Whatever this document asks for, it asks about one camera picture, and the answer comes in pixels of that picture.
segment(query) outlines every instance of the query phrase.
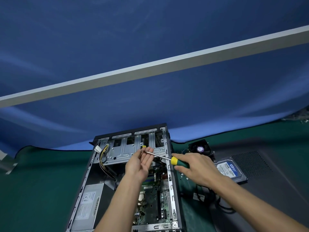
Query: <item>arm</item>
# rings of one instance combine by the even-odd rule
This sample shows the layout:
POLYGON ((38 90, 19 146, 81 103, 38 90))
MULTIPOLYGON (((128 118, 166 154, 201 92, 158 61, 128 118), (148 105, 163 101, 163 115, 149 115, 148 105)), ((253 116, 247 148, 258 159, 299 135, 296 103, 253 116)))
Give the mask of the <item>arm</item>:
POLYGON ((232 206, 256 231, 309 232, 302 224, 245 190, 222 175, 211 159, 197 153, 172 154, 189 163, 190 168, 175 166, 195 183, 208 187, 232 206))
MULTIPOLYGON (((142 148, 153 152, 152 148, 142 148)), ((153 161, 153 155, 138 150, 126 164, 126 173, 122 178, 111 203, 100 220, 95 232, 129 232, 133 224, 133 215, 141 184, 148 176, 148 170, 153 161)))

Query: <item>power supply label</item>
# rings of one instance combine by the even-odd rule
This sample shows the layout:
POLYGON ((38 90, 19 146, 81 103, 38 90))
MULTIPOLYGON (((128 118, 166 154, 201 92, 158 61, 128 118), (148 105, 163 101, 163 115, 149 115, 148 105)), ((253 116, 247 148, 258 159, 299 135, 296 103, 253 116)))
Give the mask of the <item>power supply label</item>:
POLYGON ((95 198, 95 192, 87 192, 83 194, 83 197, 79 203, 75 220, 82 220, 89 218, 94 198, 95 198))
POLYGON ((240 174, 236 167, 234 167, 232 161, 226 161, 217 165, 217 169, 221 174, 228 176, 230 178, 238 177, 240 174))

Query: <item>green mat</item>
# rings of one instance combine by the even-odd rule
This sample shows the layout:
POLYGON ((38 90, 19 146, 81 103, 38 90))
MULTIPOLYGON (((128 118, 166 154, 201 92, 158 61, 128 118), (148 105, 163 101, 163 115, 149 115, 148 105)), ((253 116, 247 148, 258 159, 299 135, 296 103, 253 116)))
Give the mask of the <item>green mat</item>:
MULTIPOLYGON (((289 166, 290 178, 309 192, 309 122, 281 121, 206 139, 214 146, 251 137, 266 141, 289 166)), ((187 145, 173 143, 173 148, 181 153, 187 145)), ((12 173, 0 175, 1 231, 64 231, 90 155, 90 151, 22 149, 12 173)), ((181 192, 195 191, 192 181, 179 182, 181 192)), ((188 232, 215 231, 207 208, 193 199, 181 198, 181 203, 188 232)))

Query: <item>hand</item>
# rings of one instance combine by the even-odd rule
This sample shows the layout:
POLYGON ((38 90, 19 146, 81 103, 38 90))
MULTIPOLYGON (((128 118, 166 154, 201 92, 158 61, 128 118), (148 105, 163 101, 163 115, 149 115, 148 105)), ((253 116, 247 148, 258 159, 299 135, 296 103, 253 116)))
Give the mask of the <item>hand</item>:
POLYGON ((143 147, 141 150, 135 152, 126 164, 126 175, 133 177, 141 184, 146 180, 149 167, 154 159, 154 156, 151 154, 147 154, 145 152, 141 154, 141 152, 144 150, 148 152, 154 151, 153 148, 143 147))
POLYGON ((186 153, 185 155, 173 153, 172 156, 190 165, 189 169, 183 166, 174 166, 174 168, 186 175, 196 184, 214 190, 216 184, 225 178, 208 156, 198 153, 186 153))

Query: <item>person's left hand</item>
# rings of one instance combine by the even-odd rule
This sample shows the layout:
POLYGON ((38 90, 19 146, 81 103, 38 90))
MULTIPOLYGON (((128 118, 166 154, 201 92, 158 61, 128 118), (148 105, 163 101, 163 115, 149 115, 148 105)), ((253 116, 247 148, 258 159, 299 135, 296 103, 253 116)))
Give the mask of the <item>person's left hand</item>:
POLYGON ((141 151, 146 150, 148 152, 153 152, 154 149, 150 147, 143 147, 141 150, 135 152, 130 160, 126 164, 126 175, 133 177, 138 180, 140 183, 144 182, 148 176, 148 170, 151 165, 151 162, 154 159, 154 156, 148 153, 141 151))

